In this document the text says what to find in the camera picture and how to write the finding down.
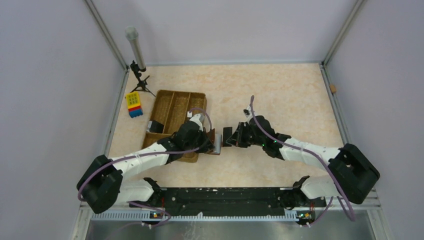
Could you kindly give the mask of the stack of credit cards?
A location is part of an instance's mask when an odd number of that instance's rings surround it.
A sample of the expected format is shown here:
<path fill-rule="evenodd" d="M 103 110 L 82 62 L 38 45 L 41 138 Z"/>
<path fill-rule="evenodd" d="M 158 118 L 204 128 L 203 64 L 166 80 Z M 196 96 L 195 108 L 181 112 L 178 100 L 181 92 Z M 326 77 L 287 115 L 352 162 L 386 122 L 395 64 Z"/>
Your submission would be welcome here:
<path fill-rule="evenodd" d="M 164 132 L 164 124 L 156 121 L 156 120 L 150 120 L 147 124 L 146 131 L 148 133 L 157 133 L 162 134 Z"/>

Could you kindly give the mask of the woven straw divided tray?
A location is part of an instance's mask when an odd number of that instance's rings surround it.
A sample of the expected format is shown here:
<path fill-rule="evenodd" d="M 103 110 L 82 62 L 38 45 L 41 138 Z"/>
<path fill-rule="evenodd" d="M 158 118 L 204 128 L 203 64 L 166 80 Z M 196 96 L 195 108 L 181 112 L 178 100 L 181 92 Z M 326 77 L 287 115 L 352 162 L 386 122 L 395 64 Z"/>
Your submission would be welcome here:
<path fill-rule="evenodd" d="M 187 112 L 192 108 L 203 110 L 207 108 L 205 93 L 159 90 L 156 94 L 149 120 L 162 124 L 163 128 L 159 132 L 147 131 L 141 147 L 146 148 L 178 131 L 179 127 L 188 120 Z"/>

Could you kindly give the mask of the black credit card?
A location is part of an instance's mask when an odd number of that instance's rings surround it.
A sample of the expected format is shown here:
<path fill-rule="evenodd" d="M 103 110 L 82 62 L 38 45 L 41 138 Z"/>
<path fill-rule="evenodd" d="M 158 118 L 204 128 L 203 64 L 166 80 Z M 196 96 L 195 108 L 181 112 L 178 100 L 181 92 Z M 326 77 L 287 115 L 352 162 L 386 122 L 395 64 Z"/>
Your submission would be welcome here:
<path fill-rule="evenodd" d="M 224 127 L 222 131 L 222 145 L 228 145 L 227 140 L 232 136 L 233 128 L 231 126 Z"/>

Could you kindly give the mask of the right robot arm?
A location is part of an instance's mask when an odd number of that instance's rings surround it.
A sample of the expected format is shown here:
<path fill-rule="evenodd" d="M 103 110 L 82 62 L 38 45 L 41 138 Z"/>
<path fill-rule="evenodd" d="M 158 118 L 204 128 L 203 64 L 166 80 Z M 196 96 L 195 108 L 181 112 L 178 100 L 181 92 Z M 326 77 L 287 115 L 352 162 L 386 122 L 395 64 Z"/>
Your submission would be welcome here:
<path fill-rule="evenodd" d="M 362 204 L 381 177 L 356 145 L 326 147 L 304 142 L 276 132 L 262 115 L 239 122 L 236 130 L 227 128 L 223 140 L 239 148 L 259 146 L 272 158 L 326 171 L 327 175 L 308 177 L 293 192 L 293 200 L 299 206 L 307 206 L 318 197 L 343 197 L 351 203 Z"/>

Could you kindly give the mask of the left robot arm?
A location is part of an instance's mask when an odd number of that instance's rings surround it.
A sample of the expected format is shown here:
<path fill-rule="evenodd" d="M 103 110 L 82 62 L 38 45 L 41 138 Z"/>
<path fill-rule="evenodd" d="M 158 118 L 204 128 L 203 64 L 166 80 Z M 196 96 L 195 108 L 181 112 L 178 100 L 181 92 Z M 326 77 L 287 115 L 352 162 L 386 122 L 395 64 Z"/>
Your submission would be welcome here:
<path fill-rule="evenodd" d="M 76 185 L 77 197 L 91 210 L 103 213 L 117 203 L 144 202 L 154 207 L 160 193 L 147 180 L 128 183 L 127 180 L 146 170 L 168 165 L 185 154 L 207 153 L 215 148 L 201 122 L 189 120 L 178 131 L 159 139 L 146 148 L 118 157 L 97 156 Z"/>

